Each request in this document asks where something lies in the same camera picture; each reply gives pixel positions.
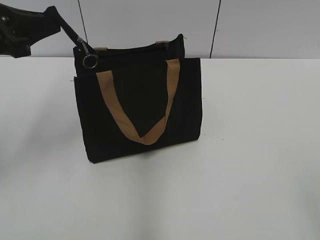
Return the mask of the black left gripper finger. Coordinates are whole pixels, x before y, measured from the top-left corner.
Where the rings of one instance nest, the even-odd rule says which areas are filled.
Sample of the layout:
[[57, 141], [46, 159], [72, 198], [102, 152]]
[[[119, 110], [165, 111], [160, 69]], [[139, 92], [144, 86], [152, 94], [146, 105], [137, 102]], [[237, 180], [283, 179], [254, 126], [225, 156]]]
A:
[[13, 58], [30, 56], [35, 43], [61, 31], [44, 12], [0, 6], [0, 54]]

